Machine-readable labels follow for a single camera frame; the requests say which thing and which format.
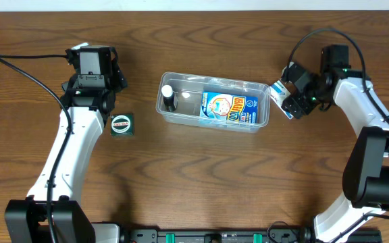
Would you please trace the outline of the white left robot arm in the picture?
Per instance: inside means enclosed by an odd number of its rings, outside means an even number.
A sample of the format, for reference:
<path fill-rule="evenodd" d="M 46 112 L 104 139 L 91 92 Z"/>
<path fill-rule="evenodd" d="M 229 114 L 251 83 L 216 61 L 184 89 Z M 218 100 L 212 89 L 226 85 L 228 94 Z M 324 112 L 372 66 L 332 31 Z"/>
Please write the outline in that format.
<path fill-rule="evenodd" d="M 4 218 L 12 242 L 124 242 L 116 223 L 92 223 L 80 206 L 90 156 L 115 95 L 127 86 L 116 49 L 83 43 L 66 50 L 75 69 L 61 85 L 55 141 L 26 198 L 10 200 Z"/>

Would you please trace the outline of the black bottle white cap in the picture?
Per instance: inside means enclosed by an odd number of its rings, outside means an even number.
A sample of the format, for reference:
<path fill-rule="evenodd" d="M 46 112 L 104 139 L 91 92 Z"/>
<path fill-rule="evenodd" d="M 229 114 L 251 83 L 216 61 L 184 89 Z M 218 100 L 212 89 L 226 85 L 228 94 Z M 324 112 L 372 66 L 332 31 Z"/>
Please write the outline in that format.
<path fill-rule="evenodd" d="M 170 85 L 164 85 L 161 88 L 161 93 L 166 110 L 169 112 L 175 111 L 177 108 L 177 99 L 173 88 Z"/>

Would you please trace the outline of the white blue Panadol box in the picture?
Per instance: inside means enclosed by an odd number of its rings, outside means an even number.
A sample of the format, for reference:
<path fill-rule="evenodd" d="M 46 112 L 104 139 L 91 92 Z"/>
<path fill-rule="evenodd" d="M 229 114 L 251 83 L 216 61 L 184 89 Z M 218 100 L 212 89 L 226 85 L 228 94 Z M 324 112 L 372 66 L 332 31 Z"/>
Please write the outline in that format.
<path fill-rule="evenodd" d="M 285 116 L 288 118 L 288 119 L 292 119 L 293 118 L 293 115 L 288 112 L 288 111 L 285 111 L 283 108 L 282 108 L 282 104 L 283 104 L 283 101 L 290 96 L 290 92 L 289 90 L 281 83 L 280 80 L 274 82 L 271 86 L 270 86 L 270 95 L 271 95 L 271 99 L 274 101 L 274 103 L 282 110 L 282 112 L 285 114 Z"/>

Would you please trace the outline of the blue Kool Fever box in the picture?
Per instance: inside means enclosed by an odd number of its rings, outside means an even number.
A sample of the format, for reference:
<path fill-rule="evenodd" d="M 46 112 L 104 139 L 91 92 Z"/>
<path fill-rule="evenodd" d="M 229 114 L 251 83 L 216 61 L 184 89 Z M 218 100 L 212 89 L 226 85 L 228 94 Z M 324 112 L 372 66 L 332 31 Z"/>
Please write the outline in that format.
<path fill-rule="evenodd" d="M 204 91 L 201 97 L 200 116 L 255 124 L 257 122 L 258 98 L 235 94 Z"/>

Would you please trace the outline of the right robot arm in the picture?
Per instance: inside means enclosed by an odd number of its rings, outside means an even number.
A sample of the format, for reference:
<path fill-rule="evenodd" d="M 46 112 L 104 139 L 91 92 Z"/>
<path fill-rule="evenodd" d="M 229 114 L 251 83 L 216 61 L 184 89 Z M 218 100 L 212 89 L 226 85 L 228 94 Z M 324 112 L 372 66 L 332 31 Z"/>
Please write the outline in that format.
<path fill-rule="evenodd" d="M 348 46 L 329 45 L 321 51 L 320 73 L 293 61 L 282 71 L 282 81 L 295 88 L 283 100 L 283 110 L 299 119 L 314 108 L 335 105 L 357 136 L 344 168 L 342 194 L 300 231 L 299 242 L 381 242 L 380 233 L 359 228 L 375 217 L 389 219 L 389 112 L 370 77 L 348 61 Z"/>

